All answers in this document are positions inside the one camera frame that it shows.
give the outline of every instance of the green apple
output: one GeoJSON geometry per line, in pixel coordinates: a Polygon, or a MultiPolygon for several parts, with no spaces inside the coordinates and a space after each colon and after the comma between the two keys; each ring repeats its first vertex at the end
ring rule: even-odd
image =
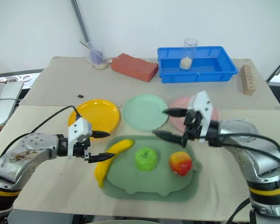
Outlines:
{"type": "Polygon", "coordinates": [[[136,152],[135,160],[138,170],[152,171],[157,165],[158,154],[154,149],[144,147],[136,152]]]}

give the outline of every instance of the blue plastic bin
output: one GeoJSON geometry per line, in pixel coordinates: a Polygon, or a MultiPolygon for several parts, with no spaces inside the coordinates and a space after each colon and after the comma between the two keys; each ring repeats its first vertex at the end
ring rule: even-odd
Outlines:
{"type": "Polygon", "coordinates": [[[158,48],[162,83],[225,82],[238,70],[223,47],[197,47],[189,70],[179,67],[182,48],[158,48]]]}

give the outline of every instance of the red apple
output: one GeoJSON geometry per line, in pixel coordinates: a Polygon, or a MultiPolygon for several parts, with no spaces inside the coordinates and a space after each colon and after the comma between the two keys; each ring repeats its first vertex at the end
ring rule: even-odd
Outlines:
{"type": "Polygon", "coordinates": [[[170,156],[169,164],[174,173],[185,176],[192,168],[192,159],[186,152],[176,152],[170,156]]]}

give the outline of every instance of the pink plate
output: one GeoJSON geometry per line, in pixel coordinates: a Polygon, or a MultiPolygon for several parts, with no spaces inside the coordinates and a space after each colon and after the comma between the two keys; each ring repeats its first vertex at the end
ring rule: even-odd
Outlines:
{"type": "MultiPolygon", "coordinates": [[[[179,98],[176,101],[174,101],[172,104],[170,104],[169,108],[183,108],[187,109],[188,104],[190,102],[191,97],[183,97],[179,98]]],[[[218,120],[219,119],[219,111],[216,108],[213,108],[213,112],[211,114],[212,120],[218,120]]],[[[170,122],[181,132],[185,131],[185,125],[183,124],[185,121],[185,118],[176,118],[176,117],[169,117],[170,122]]]]}

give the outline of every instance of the wooden block with holes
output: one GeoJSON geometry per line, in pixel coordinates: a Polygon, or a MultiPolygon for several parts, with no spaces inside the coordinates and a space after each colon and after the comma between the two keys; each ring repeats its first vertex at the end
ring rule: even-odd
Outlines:
{"type": "Polygon", "coordinates": [[[255,92],[255,84],[252,75],[251,66],[244,64],[240,70],[242,78],[243,91],[245,95],[252,95],[255,92]]]}

